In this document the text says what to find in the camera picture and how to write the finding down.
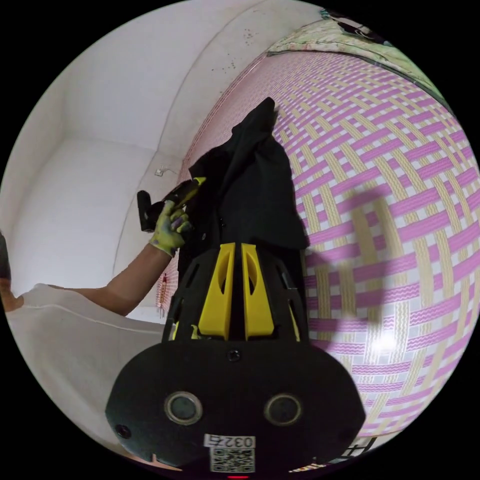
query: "qr code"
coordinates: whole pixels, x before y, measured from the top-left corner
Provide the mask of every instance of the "qr code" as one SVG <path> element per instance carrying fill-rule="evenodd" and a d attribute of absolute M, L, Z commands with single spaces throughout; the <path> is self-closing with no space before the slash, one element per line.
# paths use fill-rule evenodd
<path fill-rule="evenodd" d="M 210 471 L 246 474 L 255 471 L 254 448 L 211 448 Z"/>

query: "black jacket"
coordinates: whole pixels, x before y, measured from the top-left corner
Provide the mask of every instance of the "black jacket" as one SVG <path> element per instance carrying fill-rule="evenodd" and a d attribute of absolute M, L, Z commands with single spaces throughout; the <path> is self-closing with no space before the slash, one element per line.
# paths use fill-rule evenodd
<path fill-rule="evenodd" d="M 275 102 L 266 98 L 233 127 L 230 139 L 190 169 L 206 177 L 187 213 L 195 227 L 180 249 L 181 281 L 191 260 L 226 243 L 262 245 L 282 258 L 303 291 L 301 251 L 308 238 L 298 216 L 290 161 L 272 136 Z"/>

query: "patterned floor mat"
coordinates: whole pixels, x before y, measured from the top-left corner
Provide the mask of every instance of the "patterned floor mat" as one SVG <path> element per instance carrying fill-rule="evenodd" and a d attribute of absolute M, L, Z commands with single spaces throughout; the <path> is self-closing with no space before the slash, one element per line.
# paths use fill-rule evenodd
<path fill-rule="evenodd" d="M 222 97 L 179 181 L 267 96 L 280 107 L 274 135 L 311 243 L 311 341 L 354 378 L 367 411 L 359 436 L 401 431 L 447 381 L 479 313 L 480 173 L 469 142 L 395 73 L 347 55 L 285 53 Z"/>

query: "label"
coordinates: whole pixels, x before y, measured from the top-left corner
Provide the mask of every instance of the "label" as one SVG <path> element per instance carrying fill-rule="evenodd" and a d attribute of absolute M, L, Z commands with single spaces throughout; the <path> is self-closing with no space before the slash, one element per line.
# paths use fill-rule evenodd
<path fill-rule="evenodd" d="M 206 433 L 203 437 L 203 446 L 209 449 L 254 449 L 255 437 L 211 435 Z"/>

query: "glove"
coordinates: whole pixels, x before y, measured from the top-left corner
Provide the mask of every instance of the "glove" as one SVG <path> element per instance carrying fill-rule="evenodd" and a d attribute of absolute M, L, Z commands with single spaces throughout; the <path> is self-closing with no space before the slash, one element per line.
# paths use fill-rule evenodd
<path fill-rule="evenodd" d="M 181 208 L 176 209 L 174 202 L 167 200 L 156 221 L 155 232 L 149 243 L 174 257 L 176 250 L 185 244 L 181 234 L 191 229 L 189 216 Z"/>

